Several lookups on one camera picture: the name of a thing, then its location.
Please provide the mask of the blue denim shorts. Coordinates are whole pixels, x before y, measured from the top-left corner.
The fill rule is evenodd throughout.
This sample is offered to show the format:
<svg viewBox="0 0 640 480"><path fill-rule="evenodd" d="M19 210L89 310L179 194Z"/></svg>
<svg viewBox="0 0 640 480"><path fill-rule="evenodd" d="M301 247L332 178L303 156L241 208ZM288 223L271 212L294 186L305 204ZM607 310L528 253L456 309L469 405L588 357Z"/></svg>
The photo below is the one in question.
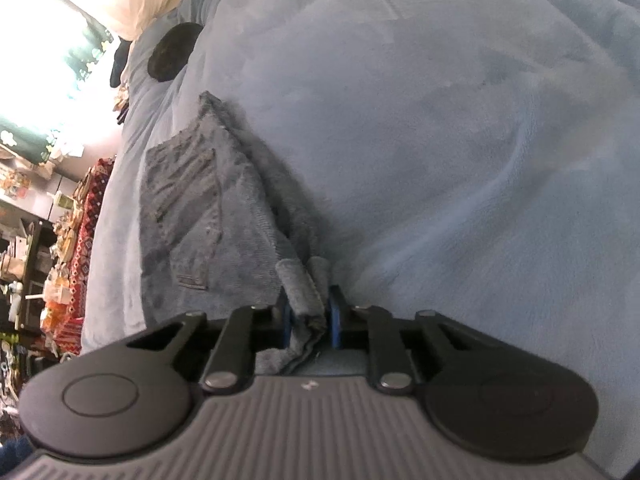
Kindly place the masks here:
<svg viewBox="0 0 640 480"><path fill-rule="evenodd" d="M290 341L259 352L258 373L292 373L318 352L331 265L311 204L235 108L209 92L186 128L146 152L140 252L146 325L184 311L228 318L284 295Z"/></svg>

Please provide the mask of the blue plush blanket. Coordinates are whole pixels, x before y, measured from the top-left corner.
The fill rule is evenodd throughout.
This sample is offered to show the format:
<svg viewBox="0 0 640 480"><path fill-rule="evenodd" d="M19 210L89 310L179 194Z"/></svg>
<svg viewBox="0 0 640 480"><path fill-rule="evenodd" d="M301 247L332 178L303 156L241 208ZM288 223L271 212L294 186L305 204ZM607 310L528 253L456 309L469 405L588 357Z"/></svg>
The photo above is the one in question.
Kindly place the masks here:
<svg viewBox="0 0 640 480"><path fill-rule="evenodd" d="M171 81L149 58L198 23ZM144 330L145 155L209 92L302 187L357 304L433 308L582 374L639 458L639 0L182 0L129 55L81 347Z"/></svg>

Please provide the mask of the black round patch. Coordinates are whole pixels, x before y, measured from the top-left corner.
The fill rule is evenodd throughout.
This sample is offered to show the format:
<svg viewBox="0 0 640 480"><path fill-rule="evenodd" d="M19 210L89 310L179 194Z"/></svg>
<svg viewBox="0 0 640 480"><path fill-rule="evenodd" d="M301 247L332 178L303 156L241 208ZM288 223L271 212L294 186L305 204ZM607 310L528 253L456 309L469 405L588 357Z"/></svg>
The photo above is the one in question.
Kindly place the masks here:
<svg viewBox="0 0 640 480"><path fill-rule="evenodd" d="M175 79L188 64L202 30L202 25L192 22L180 23L169 29L149 58L149 76L158 82Z"/></svg>

